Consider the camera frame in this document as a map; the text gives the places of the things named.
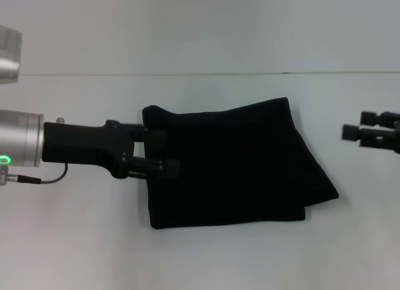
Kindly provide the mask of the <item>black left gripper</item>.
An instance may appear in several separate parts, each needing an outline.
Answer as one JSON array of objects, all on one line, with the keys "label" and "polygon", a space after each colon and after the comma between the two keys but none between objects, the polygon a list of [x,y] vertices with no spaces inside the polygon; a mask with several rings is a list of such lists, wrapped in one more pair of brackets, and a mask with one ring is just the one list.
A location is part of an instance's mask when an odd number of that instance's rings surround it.
[{"label": "black left gripper", "polygon": [[162,151],[166,141],[165,130],[149,130],[142,124],[106,121],[101,127],[89,127],[46,122],[42,160],[100,166],[116,179],[176,179],[180,161],[133,157],[134,143]]}]

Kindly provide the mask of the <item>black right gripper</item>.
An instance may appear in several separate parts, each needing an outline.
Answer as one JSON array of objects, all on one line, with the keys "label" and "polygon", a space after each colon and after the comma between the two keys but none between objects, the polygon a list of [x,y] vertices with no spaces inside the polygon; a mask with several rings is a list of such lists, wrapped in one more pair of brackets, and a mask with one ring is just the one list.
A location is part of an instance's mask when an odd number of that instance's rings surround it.
[{"label": "black right gripper", "polygon": [[400,154],[400,114],[395,112],[363,111],[360,117],[360,125],[381,126],[394,128],[393,130],[368,129],[353,125],[343,125],[341,139],[357,142],[360,147],[376,149],[393,149]]}]

